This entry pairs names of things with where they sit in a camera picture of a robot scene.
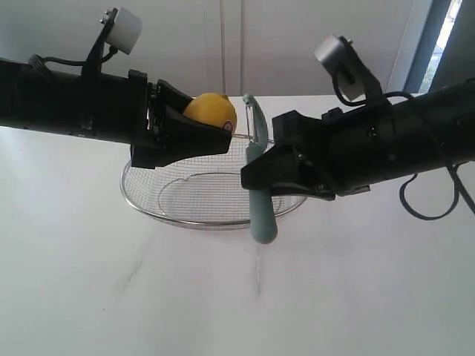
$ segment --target robotic arm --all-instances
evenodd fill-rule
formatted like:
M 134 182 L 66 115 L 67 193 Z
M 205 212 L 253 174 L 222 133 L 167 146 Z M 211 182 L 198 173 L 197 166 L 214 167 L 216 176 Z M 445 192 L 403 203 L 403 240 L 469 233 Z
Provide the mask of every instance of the robotic arm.
M 0 125 L 127 143 L 131 164 L 141 168 L 226 153 L 232 135 L 182 115 L 191 98 L 169 83 L 149 83 L 136 70 L 128 78 L 101 73 L 101 64 L 118 50 L 130 53 L 141 28 L 125 9 L 106 14 L 84 62 L 38 56 L 29 65 L 0 61 Z M 111 48 L 102 57 L 105 43 Z M 346 113 L 334 108 L 321 120 L 297 111 L 275 117 L 275 146 L 242 169 L 244 188 L 334 200 L 369 191 L 371 184 L 446 167 L 456 198 L 460 193 L 475 212 L 456 175 L 459 164 L 475 159 L 474 81 L 416 98 L 384 94 L 344 37 L 330 37 L 315 55 L 342 103 L 358 107 Z M 80 65 L 81 76 L 50 71 L 46 61 Z M 342 92 L 366 99 L 351 102 Z M 392 96 L 407 100 L 392 105 Z

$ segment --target white wall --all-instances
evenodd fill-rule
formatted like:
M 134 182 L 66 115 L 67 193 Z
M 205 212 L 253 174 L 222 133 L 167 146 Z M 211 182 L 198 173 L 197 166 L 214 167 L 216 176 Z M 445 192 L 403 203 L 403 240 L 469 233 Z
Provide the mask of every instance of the white wall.
M 331 33 L 355 48 L 385 89 L 401 89 L 430 0 L 137 0 L 124 3 L 143 20 L 130 56 L 104 71 L 129 68 L 169 80 L 191 95 L 331 93 L 314 49 Z M 82 59 L 101 29 L 105 0 L 2 0 L 0 56 L 32 53 Z M 71 70 L 56 66 L 61 70 Z

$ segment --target basket rim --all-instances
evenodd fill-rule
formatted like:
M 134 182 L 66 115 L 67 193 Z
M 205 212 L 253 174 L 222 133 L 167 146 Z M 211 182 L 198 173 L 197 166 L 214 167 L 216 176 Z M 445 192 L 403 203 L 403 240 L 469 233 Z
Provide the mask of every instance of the basket rim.
M 236 137 L 236 138 L 239 138 L 239 139 L 248 139 L 249 137 L 247 135 L 241 135 L 241 134 L 234 134 L 232 135 L 233 137 Z M 269 140 L 269 143 L 270 144 L 273 144 L 274 141 L 272 140 Z M 153 213 L 149 210 L 146 210 L 140 206 L 138 206 L 133 200 L 132 198 L 129 197 L 129 195 L 127 194 L 127 191 L 125 191 L 125 177 L 129 171 L 129 169 L 131 168 L 131 160 L 129 160 L 126 164 L 125 164 L 125 167 L 124 169 L 122 170 L 122 173 L 120 174 L 120 192 L 122 193 L 122 196 L 124 197 L 125 201 L 132 207 L 134 208 L 135 210 L 145 214 L 145 215 L 148 215 L 150 217 L 153 217 L 155 219 L 158 219 L 158 220 L 162 220 L 163 222 L 165 223 L 171 223 L 173 225 L 181 225 L 182 227 L 187 227 L 187 228 L 203 228 L 203 227 L 207 227 L 207 228 L 212 228 L 212 227 L 236 227 L 236 228 L 245 228 L 247 226 L 250 225 L 251 223 L 251 220 L 250 219 L 244 219 L 244 220 L 230 220 L 230 221 L 225 221 L 225 222 L 212 222 L 212 221 L 209 221 L 209 222 L 203 222 L 203 221 L 193 221 L 193 220 L 180 220 L 180 219 L 175 219 L 173 217 L 167 217 L 166 215 L 163 215 L 163 214 L 157 214 L 157 213 Z M 280 211 L 278 212 L 277 214 L 275 214 L 275 217 L 281 217 L 282 215 L 285 215 L 285 214 L 288 214 L 290 211 L 293 211 L 295 210 L 296 208 L 298 208 L 300 205 L 302 205 L 305 200 L 307 200 L 306 197 L 302 197 L 302 196 L 292 196 L 292 197 L 300 197 L 301 199 L 299 201 L 296 202 L 296 204 L 290 206 L 289 208 L 283 210 L 283 211 Z

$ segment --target wire mesh basket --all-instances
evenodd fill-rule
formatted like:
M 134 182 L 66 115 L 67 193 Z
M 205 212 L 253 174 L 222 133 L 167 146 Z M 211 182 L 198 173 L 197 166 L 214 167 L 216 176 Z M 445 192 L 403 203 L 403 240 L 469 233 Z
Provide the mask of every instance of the wire mesh basket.
M 248 136 L 234 135 L 227 154 L 184 159 L 155 170 L 122 172 L 121 192 L 138 211 L 164 223 L 201 230 L 249 226 L 249 192 L 241 187 Z M 296 209 L 304 197 L 273 197 L 275 216 Z

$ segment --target light blue handle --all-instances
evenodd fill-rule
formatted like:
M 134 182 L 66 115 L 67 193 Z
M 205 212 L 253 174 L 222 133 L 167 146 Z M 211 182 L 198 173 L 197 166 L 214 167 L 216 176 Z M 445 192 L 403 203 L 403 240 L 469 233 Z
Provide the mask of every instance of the light blue handle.
M 251 162 L 263 153 L 260 145 L 249 144 L 246 149 L 247 162 Z M 249 213 L 251 233 L 258 243 L 271 243 L 277 237 L 272 197 L 268 189 L 249 190 Z

